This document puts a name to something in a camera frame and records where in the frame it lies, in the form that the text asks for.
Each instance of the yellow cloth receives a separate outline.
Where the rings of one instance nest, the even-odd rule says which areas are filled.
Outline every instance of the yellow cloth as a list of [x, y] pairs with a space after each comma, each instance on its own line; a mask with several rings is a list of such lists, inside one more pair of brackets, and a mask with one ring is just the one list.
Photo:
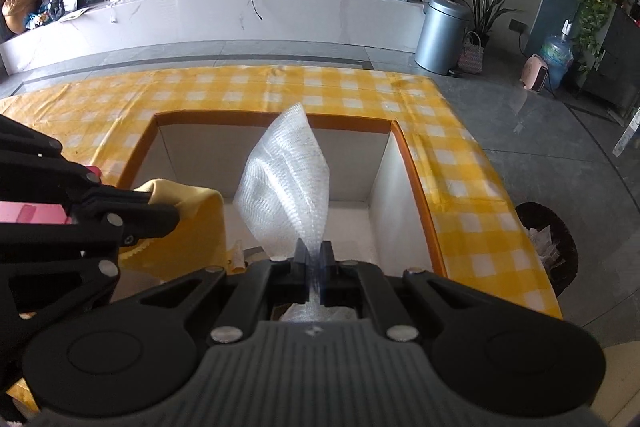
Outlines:
[[127, 73], [0, 101], [9, 118], [59, 139], [66, 158], [117, 184], [155, 114], [185, 110], [281, 112], [395, 120], [409, 145], [447, 276], [560, 316], [513, 205], [481, 147], [423, 76], [296, 66], [224, 66]]
[[20, 378], [20, 380], [14, 383], [6, 393], [11, 398], [15, 398], [18, 402], [25, 404], [25, 406], [33, 412], [40, 411], [36, 405], [36, 401], [33, 399], [33, 394], [31, 394], [31, 391], [27, 387], [27, 383], [24, 381], [24, 378]]
[[224, 201], [218, 191], [168, 180], [152, 180], [136, 190], [151, 192], [149, 203], [175, 206], [180, 222], [165, 237], [144, 239], [135, 247], [120, 249], [121, 267], [165, 281], [206, 266], [234, 272], [226, 255]]

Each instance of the wall outlet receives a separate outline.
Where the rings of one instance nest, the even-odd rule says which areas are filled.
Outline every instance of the wall outlet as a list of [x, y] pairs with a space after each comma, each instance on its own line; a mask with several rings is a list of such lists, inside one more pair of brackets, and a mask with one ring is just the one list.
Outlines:
[[516, 19], [511, 19], [511, 22], [509, 23], [509, 29], [512, 32], [516, 32], [519, 35], [522, 35], [523, 33], [527, 32], [529, 27], [524, 22], [517, 21]]

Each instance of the paper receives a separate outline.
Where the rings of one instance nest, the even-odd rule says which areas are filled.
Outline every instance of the paper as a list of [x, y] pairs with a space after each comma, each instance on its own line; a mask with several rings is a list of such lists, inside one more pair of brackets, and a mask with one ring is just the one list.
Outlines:
[[556, 248], [557, 245], [551, 241], [551, 225], [540, 231], [529, 229], [527, 234], [538, 252], [542, 266], [545, 267], [546, 273], [549, 274], [560, 257], [558, 248]]
[[60, 19], [58, 19], [58, 22], [72, 21], [74, 19], [77, 19], [79, 16], [81, 16], [84, 12], [86, 12], [89, 9], [90, 7], [88, 6], [87, 8], [81, 8], [79, 10], [76, 10], [75, 12], [67, 13], [66, 15], [63, 15], [62, 17], [60, 17]]

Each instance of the trash bin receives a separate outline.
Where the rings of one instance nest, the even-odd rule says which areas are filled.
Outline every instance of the trash bin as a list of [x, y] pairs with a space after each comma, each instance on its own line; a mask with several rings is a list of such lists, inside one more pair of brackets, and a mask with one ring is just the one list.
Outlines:
[[462, 53], [471, 12], [457, 2], [430, 0], [424, 5], [424, 13], [415, 62], [425, 70], [447, 74], [458, 63]]
[[540, 231], [551, 225], [551, 241], [556, 244], [560, 257], [551, 269], [549, 280], [558, 297], [578, 274], [578, 250], [575, 248], [574, 238], [571, 237], [564, 221], [543, 204], [521, 203], [516, 206], [516, 213], [528, 229]]

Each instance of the cardboard box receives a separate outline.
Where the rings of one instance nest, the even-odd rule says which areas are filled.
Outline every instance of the cardboard box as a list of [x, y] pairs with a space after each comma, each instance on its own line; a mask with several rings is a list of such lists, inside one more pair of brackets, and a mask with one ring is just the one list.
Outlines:
[[[156, 115], [140, 139], [119, 187], [155, 178], [215, 188], [225, 198], [226, 242], [257, 247], [232, 205], [246, 160], [277, 114], [176, 111]], [[337, 260], [378, 264], [388, 275], [409, 267], [444, 273], [433, 221], [397, 123], [308, 115], [330, 170], [324, 238]]]

